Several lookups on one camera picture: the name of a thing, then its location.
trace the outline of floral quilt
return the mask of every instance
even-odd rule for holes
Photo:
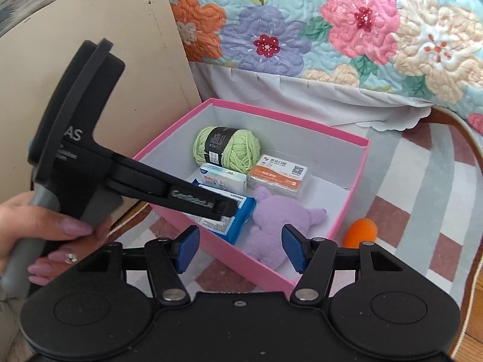
[[[483,134],[483,0],[170,0],[188,60],[429,100]]]

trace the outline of fingernail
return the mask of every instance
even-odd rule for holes
[[[30,283],[38,284],[39,286],[45,286],[50,282],[50,279],[41,276],[29,276],[28,280]]]
[[[47,276],[52,274],[53,267],[48,262],[43,262],[29,265],[27,270],[32,275]]]
[[[88,236],[94,232],[94,229],[87,223],[78,221],[73,218],[64,218],[60,221],[60,227],[64,233],[71,237]]]
[[[49,258],[50,261],[54,261],[54,262],[64,262],[67,258],[67,251],[65,250],[56,250],[52,253],[49,253],[49,255],[47,256]]]

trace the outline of purple flower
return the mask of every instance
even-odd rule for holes
[[[304,26],[302,21],[287,23],[269,5],[245,8],[238,24],[221,30],[221,50],[225,57],[239,61],[240,69],[296,76],[303,69],[302,55],[312,46],[310,40],[297,39]]]

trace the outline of human hand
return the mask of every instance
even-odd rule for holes
[[[109,234],[110,219],[95,231],[77,219],[45,208],[28,205],[33,192],[22,193],[0,204],[0,273],[5,269],[11,249],[21,238],[68,241],[48,257],[41,257],[28,267],[29,280],[41,286],[69,269],[68,253],[83,260],[100,248]]]

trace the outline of orange ball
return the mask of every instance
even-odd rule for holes
[[[357,219],[347,230],[344,239],[344,248],[358,249],[363,241],[375,242],[377,237],[377,226],[368,218]]]

